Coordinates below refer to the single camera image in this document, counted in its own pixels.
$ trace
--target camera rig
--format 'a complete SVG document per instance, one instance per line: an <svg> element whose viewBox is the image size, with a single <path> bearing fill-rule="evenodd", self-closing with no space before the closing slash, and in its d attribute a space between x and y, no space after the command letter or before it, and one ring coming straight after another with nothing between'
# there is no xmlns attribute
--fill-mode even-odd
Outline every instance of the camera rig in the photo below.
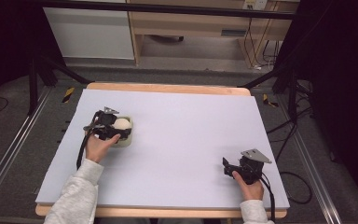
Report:
<svg viewBox="0 0 358 224"><path fill-rule="evenodd" d="M115 114L118 114L118 111L105 106L103 111L99 110L95 112L91 124L83 128L83 130L86 131L86 135L83 138L83 142L77 156L77 169L79 169L83 159L84 147L92 134L98 135L98 138L101 140L112 138L118 133L120 134L119 139L126 139L129 137L132 128L122 130L113 127L113 124L117 120L117 116Z"/></svg>
<svg viewBox="0 0 358 224"><path fill-rule="evenodd" d="M223 158L224 172L225 175L232 176L232 172L237 171L245 183L251 185L261 178L264 163L271 161L257 149L243 151L241 155L240 166L231 165Z"/></svg>

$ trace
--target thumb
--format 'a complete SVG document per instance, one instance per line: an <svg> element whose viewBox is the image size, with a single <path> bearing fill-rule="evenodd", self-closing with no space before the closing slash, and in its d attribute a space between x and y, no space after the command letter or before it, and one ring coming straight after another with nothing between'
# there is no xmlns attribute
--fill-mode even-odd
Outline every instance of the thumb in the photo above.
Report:
<svg viewBox="0 0 358 224"><path fill-rule="evenodd" d="M120 134L116 134L115 136L113 136L113 138L108 140L108 144L109 146L112 146L114 143L116 143L118 141L118 139L120 138Z"/></svg>
<svg viewBox="0 0 358 224"><path fill-rule="evenodd" d="M237 172L233 171L232 175L234 176L234 179L237 181L237 183L240 185L242 190L247 191L248 185L243 181L242 176Z"/></svg>

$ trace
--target wooden table edge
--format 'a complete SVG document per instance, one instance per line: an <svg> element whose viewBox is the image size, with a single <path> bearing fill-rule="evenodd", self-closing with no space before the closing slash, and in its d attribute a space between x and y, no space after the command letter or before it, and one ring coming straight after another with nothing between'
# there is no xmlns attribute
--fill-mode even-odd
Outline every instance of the wooden table edge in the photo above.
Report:
<svg viewBox="0 0 358 224"><path fill-rule="evenodd" d="M221 94L221 95L244 95L251 93L245 88L225 86L188 86L166 84L141 84L141 83L104 83L92 82L87 86L88 90L106 91L150 91L150 92L173 92L193 94Z"/></svg>
<svg viewBox="0 0 358 224"><path fill-rule="evenodd" d="M38 204L36 213L44 217L48 214L52 204ZM275 209L275 217L286 217L286 209ZM241 218L241 210L216 209L179 209L179 208L131 208L131 207L104 207L98 206L96 217L201 217L201 218Z"/></svg>

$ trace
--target black metal pole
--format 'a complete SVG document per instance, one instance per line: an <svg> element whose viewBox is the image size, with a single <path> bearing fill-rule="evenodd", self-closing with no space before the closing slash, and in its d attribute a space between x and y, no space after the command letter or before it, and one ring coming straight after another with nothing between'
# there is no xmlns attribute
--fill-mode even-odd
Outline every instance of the black metal pole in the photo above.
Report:
<svg viewBox="0 0 358 224"><path fill-rule="evenodd" d="M107 3L88 1L67 1L67 0L22 0L27 4L37 4L41 7L76 8L108 11L136 11L136 12L157 12L173 14L192 14L207 16L244 17L261 19L293 20L304 18L293 12L277 12L263 10L246 10L218 7L182 7L150 4L127 4Z"/></svg>
<svg viewBox="0 0 358 224"><path fill-rule="evenodd" d="M279 68L276 68L268 73L266 73L265 75L263 75L262 77L258 77L257 79L245 84L245 85L241 85L241 86L237 86L238 88L246 88L248 90L250 90L251 88L257 86L258 84L269 80L272 77L276 77L278 76L281 72L283 72L286 69L286 66L281 66Z"/></svg>
<svg viewBox="0 0 358 224"><path fill-rule="evenodd" d="M51 65L52 67L59 69L60 71L65 73L67 76L73 78L74 80L78 81L81 84L90 84L91 82L94 82L94 81L88 80L88 79L76 74L72 70L68 69L66 66L60 65L59 63L52 61L48 57L41 55L40 59L42 59L45 63Z"/></svg>

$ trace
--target white cabinet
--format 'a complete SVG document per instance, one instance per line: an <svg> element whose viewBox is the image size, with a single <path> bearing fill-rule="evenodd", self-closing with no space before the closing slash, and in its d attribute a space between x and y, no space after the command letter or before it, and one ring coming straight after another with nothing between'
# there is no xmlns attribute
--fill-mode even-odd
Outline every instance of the white cabinet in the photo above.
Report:
<svg viewBox="0 0 358 224"><path fill-rule="evenodd" d="M134 59L127 12L47 7L44 10L63 57Z"/></svg>

